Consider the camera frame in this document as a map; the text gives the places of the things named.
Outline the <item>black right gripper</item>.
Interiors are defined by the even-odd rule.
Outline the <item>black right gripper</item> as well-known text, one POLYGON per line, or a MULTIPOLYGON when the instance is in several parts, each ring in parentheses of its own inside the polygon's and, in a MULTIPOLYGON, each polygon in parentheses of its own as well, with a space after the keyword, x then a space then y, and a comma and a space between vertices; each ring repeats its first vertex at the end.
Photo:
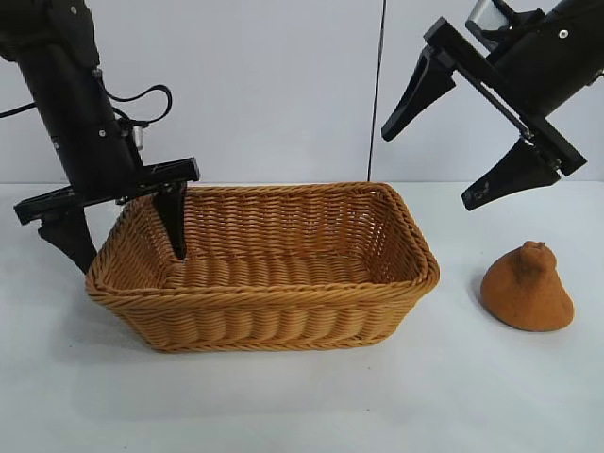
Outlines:
POLYGON ((561 1, 544 12, 479 1, 465 26, 487 48, 487 56, 446 19, 438 19, 425 33, 427 45, 380 133, 384 141, 392 141, 455 88, 454 70, 485 97, 495 92, 494 104, 518 117, 525 139, 461 194, 465 208, 475 210, 514 193, 551 186, 561 179, 559 173, 570 176, 585 164, 585 157, 547 118, 603 74, 603 4, 561 1))

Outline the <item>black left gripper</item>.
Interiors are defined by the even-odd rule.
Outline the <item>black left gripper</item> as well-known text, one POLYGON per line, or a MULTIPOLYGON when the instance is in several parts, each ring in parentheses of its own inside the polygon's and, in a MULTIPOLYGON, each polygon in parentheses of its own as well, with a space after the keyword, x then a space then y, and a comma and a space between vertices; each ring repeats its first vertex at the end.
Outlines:
POLYGON ((132 130, 148 123, 117 119, 93 73, 70 63, 21 62, 19 68, 70 182, 66 189, 18 203, 14 209, 21 224, 42 218, 40 237, 86 275, 97 251, 85 210, 69 208, 159 192, 153 206, 174 255, 184 260, 186 183, 200 178, 196 160, 143 164, 132 130), (66 211, 43 216, 52 210, 66 211))

